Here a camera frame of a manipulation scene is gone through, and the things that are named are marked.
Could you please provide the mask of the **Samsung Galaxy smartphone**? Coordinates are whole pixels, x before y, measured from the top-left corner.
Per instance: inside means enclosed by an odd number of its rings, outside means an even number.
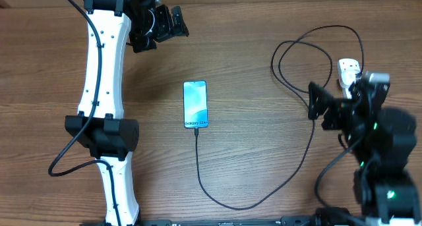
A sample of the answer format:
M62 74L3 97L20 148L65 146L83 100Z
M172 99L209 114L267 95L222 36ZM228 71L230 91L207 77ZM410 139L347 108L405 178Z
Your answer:
M183 112L185 128L208 126L207 85L204 80L183 83Z

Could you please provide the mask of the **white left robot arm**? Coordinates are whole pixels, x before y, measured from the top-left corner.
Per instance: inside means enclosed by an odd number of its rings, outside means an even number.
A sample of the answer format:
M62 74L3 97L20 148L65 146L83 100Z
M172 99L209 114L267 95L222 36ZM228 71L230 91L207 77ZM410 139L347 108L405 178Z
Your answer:
M77 10L88 26L86 78L77 113L66 116L65 129L100 170L107 209L103 224L140 225L132 174L139 123L127 119L123 108L125 50L150 51L189 31L181 9L160 0L83 0Z

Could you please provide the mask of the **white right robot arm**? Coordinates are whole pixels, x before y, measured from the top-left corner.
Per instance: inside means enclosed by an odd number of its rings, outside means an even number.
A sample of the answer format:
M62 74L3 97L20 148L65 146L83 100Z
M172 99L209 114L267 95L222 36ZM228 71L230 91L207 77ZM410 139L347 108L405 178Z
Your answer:
M417 187L406 170L408 157L417 143L416 119L408 112L382 105L389 82L360 80L350 86L351 98L335 98L323 87L309 84L311 120L323 116L324 130L340 130L347 148L359 164L354 172L353 191L364 221L327 206L355 225L365 223L421 224Z

